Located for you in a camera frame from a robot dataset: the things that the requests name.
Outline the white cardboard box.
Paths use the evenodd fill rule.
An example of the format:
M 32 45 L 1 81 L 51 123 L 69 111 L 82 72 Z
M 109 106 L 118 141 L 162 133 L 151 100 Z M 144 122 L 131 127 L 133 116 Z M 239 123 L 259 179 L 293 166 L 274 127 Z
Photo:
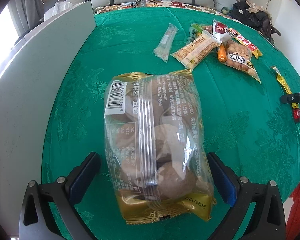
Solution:
M 26 186 L 41 179 L 50 113 L 70 64 L 95 29 L 90 2 L 44 21 L 0 74 L 0 225 L 16 236 Z

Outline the green tablecloth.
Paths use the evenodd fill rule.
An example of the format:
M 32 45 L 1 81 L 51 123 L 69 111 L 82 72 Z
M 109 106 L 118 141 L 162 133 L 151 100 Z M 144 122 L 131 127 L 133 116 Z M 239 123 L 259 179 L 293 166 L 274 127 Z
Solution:
M 220 64 L 214 53 L 194 69 L 202 102 L 204 149 L 253 183 L 276 181 L 282 199 L 300 182 L 300 122 L 283 105 L 277 67 L 294 93 L 300 76 L 286 57 L 254 29 L 221 16 L 181 8 L 128 8 L 95 16 L 96 28 L 72 62 L 56 96 L 46 130 L 42 182 L 66 176 L 90 152 L 104 156 L 104 91 L 114 76 L 167 74 L 183 65 L 153 54 L 169 24 L 178 28 L 172 50 L 187 42 L 193 23 L 218 20 L 262 51 L 253 59 L 259 75 Z

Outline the floral bed sheet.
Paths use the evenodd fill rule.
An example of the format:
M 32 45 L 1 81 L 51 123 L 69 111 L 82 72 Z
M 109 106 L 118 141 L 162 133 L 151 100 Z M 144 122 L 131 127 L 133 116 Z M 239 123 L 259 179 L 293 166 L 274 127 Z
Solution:
M 105 12 L 111 12 L 111 11 L 117 11 L 123 9 L 133 9 L 133 8 L 179 8 L 179 9 L 186 9 L 186 10 L 194 10 L 194 11 L 200 11 L 200 12 L 204 12 L 216 16 L 222 16 L 223 18 L 227 18 L 239 23 L 238 20 L 221 13 L 216 9 L 202 7 L 199 5 L 190 5 L 187 3 L 180 3 L 174 1 L 162 1 L 162 0 L 140 0 L 135 2 L 126 2 L 121 4 L 108 5 L 105 7 L 96 7 L 95 9 L 93 9 L 93 13 L 94 15 L 97 15 Z

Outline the black bag pile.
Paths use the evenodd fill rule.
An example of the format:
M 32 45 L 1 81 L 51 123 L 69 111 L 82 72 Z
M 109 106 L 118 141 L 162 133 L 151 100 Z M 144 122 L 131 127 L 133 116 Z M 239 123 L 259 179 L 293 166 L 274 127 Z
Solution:
M 271 38 L 272 34 L 281 36 L 281 33 L 272 24 L 271 14 L 263 6 L 256 5 L 250 0 L 233 4 L 229 15 L 260 32 L 266 38 Z

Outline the green clear sausage packet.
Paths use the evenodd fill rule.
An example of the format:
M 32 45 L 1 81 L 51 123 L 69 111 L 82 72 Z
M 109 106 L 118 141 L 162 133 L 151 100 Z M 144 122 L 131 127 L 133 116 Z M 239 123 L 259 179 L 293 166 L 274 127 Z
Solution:
M 194 23 L 190 26 L 190 36 L 188 42 L 193 42 L 196 38 L 198 38 L 203 31 L 206 31 L 212 35 L 212 25 L 204 25 Z

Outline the orange sausage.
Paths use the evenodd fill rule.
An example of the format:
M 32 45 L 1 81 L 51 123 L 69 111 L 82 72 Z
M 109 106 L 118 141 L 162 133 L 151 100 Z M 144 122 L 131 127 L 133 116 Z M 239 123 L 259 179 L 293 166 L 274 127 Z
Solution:
M 225 63 L 227 61 L 226 49 L 223 43 L 217 48 L 218 61 Z

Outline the white plastic bag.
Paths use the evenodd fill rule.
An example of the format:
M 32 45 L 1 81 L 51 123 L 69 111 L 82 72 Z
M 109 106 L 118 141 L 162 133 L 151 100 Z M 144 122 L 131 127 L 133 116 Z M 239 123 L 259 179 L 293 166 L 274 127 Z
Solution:
M 56 2 L 55 6 L 53 7 L 51 16 L 55 16 L 67 9 L 70 9 L 72 6 L 73 6 L 73 4 L 71 2 L 67 2 L 67 1 Z

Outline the yellow red snack packet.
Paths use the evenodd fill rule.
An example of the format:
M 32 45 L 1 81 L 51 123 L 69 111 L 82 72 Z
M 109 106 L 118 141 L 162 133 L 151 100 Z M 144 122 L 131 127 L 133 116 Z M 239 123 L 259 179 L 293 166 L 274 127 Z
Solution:
M 250 49 L 252 54 L 256 59 L 261 57 L 263 54 L 262 52 L 258 49 L 257 46 L 255 46 L 252 42 L 250 42 L 248 39 L 246 39 L 244 36 L 242 36 L 237 30 L 233 28 L 228 29 L 230 33 L 234 36 L 234 39 L 238 41 L 240 44 L 246 46 L 247 48 Z

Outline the grey curtain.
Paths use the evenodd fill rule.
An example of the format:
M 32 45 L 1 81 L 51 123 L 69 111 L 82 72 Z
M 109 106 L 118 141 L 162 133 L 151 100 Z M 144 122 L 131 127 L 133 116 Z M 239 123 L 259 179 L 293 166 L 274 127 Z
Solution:
M 10 0 L 8 9 L 19 36 L 35 28 L 44 17 L 42 0 Z

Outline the clear long stick snack packet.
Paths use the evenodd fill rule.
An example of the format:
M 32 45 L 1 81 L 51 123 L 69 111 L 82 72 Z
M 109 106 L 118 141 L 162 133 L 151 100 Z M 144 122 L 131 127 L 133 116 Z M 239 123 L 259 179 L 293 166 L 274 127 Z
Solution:
M 163 37 L 161 38 L 158 46 L 153 50 L 153 54 L 161 58 L 164 62 L 168 61 L 172 43 L 177 32 L 178 28 L 170 23 Z

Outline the white red triangular snack bag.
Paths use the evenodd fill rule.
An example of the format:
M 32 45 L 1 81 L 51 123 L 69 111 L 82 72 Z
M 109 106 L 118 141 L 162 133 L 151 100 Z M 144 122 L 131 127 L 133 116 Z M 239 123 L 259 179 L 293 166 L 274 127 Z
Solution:
M 212 35 L 216 40 L 218 46 L 220 46 L 224 42 L 231 40 L 234 37 L 228 26 L 217 20 L 213 20 Z

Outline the thin yellow strip snack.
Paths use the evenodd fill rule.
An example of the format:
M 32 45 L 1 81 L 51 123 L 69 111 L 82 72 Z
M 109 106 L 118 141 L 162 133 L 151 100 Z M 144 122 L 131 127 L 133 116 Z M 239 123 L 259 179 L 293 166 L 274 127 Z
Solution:
M 281 75 L 279 69 L 276 66 L 272 66 L 272 69 L 276 72 L 276 79 L 285 91 L 286 95 L 292 94 L 292 91 L 290 90 L 290 87 L 285 80 L 285 78 Z M 296 102 L 290 102 L 292 111 L 293 111 L 293 119 L 295 122 L 300 122 L 300 106 Z

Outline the peanut snack bag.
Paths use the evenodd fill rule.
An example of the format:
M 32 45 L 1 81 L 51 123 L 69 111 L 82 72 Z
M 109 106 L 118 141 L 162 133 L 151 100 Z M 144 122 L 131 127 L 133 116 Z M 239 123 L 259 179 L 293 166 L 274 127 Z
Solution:
M 228 40 L 224 43 L 224 48 L 226 61 L 223 64 L 244 72 L 261 83 L 259 75 L 251 62 L 252 52 L 248 47 L 233 40 Z

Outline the beige cracker packet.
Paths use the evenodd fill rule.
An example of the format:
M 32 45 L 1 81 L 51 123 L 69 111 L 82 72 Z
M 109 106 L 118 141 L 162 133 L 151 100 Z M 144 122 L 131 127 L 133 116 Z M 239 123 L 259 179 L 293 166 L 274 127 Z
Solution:
M 204 30 L 194 41 L 172 53 L 171 56 L 177 59 L 186 69 L 194 70 L 220 44 L 221 41 Z

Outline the gold bag of brown pastries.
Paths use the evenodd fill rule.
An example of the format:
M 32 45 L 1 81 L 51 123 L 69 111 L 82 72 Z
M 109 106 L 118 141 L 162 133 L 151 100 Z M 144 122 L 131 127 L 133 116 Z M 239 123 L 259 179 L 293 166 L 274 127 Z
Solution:
M 122 74 L 104 99 L 106 160 L 126 223 L 183 213 L 209 220 L 213 178 L 192 72 Z

